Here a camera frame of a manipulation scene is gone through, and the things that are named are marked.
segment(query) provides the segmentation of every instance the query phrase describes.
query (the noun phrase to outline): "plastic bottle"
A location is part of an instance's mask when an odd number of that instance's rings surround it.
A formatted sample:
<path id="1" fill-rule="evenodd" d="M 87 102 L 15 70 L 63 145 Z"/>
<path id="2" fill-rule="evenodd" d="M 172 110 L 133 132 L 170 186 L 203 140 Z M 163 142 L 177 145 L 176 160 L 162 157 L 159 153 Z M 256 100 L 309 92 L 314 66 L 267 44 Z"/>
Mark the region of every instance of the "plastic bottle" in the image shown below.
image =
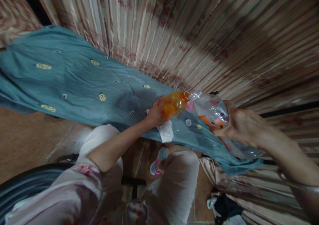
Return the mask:
<path id="1" fill-rule="evenodd" d="M 164 101 L 163 116 L 166 118 L 171 118 L 181 114 L 186 109 L 188 101 L 188 92 L 174 91 L 170 93 Z"/>
<path id="2" fill-rule="evenodd" d="M 193 112 L 205 124 L 215 128 L 225 128 L 228 125 L 228 109 L 223 100 L 216 96 L 201 91 L 194 91 L 189 96 L 193 104 Z M 235 157 L 243 159 L 256 159 L 264 154 L 264 151 L 244 145 L 236 140 L 220 137 L 228 151 Z"/>

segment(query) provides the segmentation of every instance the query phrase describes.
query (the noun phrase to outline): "leg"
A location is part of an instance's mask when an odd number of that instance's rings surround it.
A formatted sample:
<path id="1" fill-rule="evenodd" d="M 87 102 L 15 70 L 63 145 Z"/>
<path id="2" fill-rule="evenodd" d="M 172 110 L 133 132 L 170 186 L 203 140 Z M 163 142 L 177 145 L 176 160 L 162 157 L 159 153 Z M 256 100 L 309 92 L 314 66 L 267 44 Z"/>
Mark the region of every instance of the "leg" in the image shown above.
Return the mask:
<path id="1" fill-rule="evenodd" d="M 77 164 L 92 163 L 86 158 L 86 155 L 100 144 L 108 141 L 120 132 L 111 124 L 96 127 L 87 137 L 84 145 L 81 147 Z M 123 175 L 123 161 L 119 158 L 117 163 L 106 173 L 101 174 L 101 182 L 103 187 L 102 197 L 100 200 L 98 214 L 101 211 L 105 215 L 107 211 L 112 210 L 116 206 L 120 206 L 122 202 L 122 186 L 121 179 Z"/>
<path id="2" fill-rule="evenodd" d="M 182 149 L 161 163 L 165 172 L 149 186 L 146 204 L 169 224 L 186 224 L 195 196 L 199 160 L 194 152 Z"/>

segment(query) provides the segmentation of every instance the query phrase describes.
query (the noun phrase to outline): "tiled floor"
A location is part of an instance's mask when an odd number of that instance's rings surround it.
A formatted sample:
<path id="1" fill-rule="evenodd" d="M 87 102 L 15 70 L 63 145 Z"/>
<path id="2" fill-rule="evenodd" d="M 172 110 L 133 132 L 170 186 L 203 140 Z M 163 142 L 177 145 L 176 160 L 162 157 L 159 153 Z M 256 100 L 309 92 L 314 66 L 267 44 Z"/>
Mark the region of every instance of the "tiled floor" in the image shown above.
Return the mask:
<path id="1" fill-rule="evenodd" d="M 40 166 L 53 163 L 61 155 L 78 153 L 92 126 L 56 119 L 37 112 L 21 115 L 0 107 L 0 183 L 11 177 Z M 158 141 L 139 138 L 123 155 L 124 176 L 145 179 L 147 184 L 155 180 L 149 172 L 163 146 Z M 165 144 L 169 152 L 179 148 Z M 194 151 L 198 157 L 201 153 Z M 130 198 L 131 189 L 123 186 L 123 199 Z M 195 199 L 188 218 L 189 224 L 214 224 L 214 214 L 206 206 L 213 185 L 200 166 Z"/>

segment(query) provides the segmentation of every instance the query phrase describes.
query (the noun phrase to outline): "bracelet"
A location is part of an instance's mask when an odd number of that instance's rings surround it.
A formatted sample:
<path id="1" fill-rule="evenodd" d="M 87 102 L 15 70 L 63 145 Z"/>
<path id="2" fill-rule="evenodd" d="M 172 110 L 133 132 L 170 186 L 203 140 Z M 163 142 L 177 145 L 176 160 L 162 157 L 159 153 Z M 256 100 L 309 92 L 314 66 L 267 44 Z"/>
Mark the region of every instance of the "bracelet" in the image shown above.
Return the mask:
<path id="1" fill-rule="evenodd" d="M 280 177 L 283 181 L 285 181 L 287 184 L 289 184 L 289 185 L 292 186 L 292 187 L 300 188 L 300 189 L 307 190 L 307 191 L 313 192 L 313 193 L 319 193 L 319 187 L 308 186 L 308 185 L 300 184 L 300 183 L 298 183 L 298 182 L 289 181 L 288 179 L 286 179 L 286 178 L 283 177 L 283 173 L 281 172 L 280 169 L 277 170 L 277 173 L 278 173 L 279 177 Z"/>

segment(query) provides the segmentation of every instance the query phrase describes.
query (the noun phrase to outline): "blue cloth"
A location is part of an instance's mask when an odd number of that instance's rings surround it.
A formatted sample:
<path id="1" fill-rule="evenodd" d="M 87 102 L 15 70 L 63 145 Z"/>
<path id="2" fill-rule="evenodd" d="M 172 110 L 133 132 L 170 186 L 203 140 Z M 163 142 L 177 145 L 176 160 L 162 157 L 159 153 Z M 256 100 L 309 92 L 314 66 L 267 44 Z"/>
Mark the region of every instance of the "blue cloth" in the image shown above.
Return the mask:
<path id="1" fill-rule="evenodd" d="M 7 52 L 0 54 L 0 65 L 3 106 L 22 113 L 41 111 L 93 126 L 111 123 L 120 131 L 144 119 L 145 110 L 156 99 L 173 91 L 108 57 L 70 30 L 55 25 L 8 45 Z M 191 126 L 185 124 L 186 119 L 192 121 Z M 171 121 L 173 144 L 212 157 L 228 175 L 244 173 L 263 164 L 261 159 L 251 161 L 232 156 L 208 126 L 187 111 Z M 161 141 L 156 128 L 143 137 Z"/>

